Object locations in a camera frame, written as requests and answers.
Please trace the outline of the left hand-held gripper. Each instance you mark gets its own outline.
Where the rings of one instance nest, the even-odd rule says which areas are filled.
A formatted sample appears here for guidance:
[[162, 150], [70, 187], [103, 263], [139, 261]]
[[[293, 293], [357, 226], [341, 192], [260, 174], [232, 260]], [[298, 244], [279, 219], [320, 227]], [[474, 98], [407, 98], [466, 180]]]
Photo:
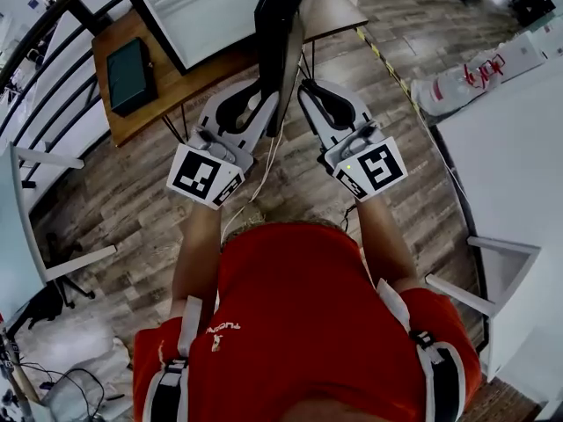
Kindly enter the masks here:
[[[206, 102], [186, 144], [175, 152], [166, 186], [190, 200], [217, 210], [243, 184], [255, 160], [251, 153], [273, 118], [279, 92], [262, 99], [242, 126], [237, 125], [250, 99], [260, 95], [260, 81], [232, 84]], [[228, 134], [228, 141], [218, 134]]]

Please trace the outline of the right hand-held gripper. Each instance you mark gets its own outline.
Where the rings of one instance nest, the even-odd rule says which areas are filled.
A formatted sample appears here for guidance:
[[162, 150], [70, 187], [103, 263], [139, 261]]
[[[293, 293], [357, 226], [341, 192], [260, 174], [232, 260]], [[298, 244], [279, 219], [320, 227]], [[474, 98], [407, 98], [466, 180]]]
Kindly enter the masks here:
[[[322, 149], [319, 162], [357, 200], [368, 200], [407, 176], [395, 140], [370, 122], [369, 109], [356, 93], [326, 80], [302, 81], [297, 98], [313, 133], [331, 147]], [[346, 128], [358, 129], [346, 137]]]

